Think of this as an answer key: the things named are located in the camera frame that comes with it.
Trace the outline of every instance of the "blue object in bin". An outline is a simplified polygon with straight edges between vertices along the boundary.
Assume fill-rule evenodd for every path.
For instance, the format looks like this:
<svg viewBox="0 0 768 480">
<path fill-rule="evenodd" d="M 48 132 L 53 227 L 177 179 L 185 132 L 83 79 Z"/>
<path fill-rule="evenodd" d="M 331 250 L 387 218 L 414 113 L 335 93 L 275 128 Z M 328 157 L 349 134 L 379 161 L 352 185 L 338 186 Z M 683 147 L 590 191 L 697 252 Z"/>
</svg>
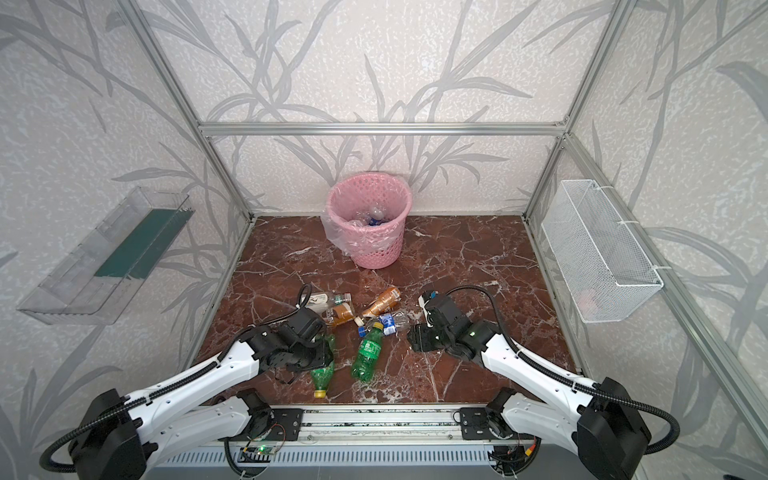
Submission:
<svg viewBox="0 0 768 480">
<path fill-rule="evenodd" d="M 379 321 L 384 325 L 384 335 L 392 335 L 395 332 L 395 319 L 391 313 L 379 315 Z"/>
</svg>

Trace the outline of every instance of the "perforated plastic basket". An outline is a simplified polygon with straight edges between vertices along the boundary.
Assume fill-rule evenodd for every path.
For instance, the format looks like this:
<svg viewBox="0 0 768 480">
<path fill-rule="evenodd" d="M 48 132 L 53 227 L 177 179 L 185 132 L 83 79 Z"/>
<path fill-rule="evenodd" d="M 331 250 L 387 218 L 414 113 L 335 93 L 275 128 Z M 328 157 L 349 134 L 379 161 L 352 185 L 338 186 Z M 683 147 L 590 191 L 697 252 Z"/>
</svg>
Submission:
<svg viewBox="0 0 768 480">
<path fill-rule="evenodd" d="M 400 256 L 406 217 L 412 205 L 411 189 L 402 179 L 378 172 L 357 174 L 331 189 L 323 226 L 328 239 L 357 265 L 384 268 Z M 372 207 L 382 207 L 389 221 L 377 227 L 348 223 L 358 212 L 371 211 Z"/>
<path fill-rule="evenodd" d="M 627 318 L 663 281 L 593 180 L 563 180 L 541 222 L 585 323 Z"/>
</svg>

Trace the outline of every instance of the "white mesh basket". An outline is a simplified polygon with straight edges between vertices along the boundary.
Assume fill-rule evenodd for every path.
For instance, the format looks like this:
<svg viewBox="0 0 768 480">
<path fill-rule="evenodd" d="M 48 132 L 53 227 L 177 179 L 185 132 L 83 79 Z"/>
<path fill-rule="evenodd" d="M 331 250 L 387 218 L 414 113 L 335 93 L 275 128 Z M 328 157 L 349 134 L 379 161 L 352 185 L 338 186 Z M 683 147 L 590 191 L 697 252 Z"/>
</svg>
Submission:
<svg viewBox="0 0 768 480">
<path fill-rule="evenodd" d="M 623 320 L 664 286 L 594 180 L 560 182 L 541 228 L 585 323 Z"/>
</svg>

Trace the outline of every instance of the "gray floor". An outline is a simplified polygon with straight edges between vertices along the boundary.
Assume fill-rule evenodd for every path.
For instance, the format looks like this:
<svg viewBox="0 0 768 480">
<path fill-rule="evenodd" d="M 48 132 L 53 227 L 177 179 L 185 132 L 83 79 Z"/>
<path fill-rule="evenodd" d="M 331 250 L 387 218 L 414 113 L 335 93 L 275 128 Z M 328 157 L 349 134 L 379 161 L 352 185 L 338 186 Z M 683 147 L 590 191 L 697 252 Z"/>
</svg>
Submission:
<svg viewBox="0 0 768 480">
<path fill-rule="evenodd" d="M 228 468 L 156 468 L 145 480 L 235 480 Z M 499 480 L 490 467 L 302 467 L 267 468 L 259 480 Z M 520 480 L 594 480 L 576 455 L 554 445 L 543 445 L 534 463 L 518 475 Z"/>
</svg>

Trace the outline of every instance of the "green mat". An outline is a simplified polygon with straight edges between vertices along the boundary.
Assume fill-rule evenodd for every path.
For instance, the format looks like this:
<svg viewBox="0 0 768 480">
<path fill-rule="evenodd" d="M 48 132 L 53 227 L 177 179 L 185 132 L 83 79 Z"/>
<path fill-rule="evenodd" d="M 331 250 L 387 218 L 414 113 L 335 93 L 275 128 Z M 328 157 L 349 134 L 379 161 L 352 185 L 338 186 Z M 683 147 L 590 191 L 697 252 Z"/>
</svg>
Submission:
<svg viewBox="0 0 768 480">
<path fill-rule="evenodd" d="M 132 278 L 146 279 L 193 213 L 193 210 L 150 210 L 101 264 L 95 276 L 122 278 L 130 274 Z"/>
</svg>

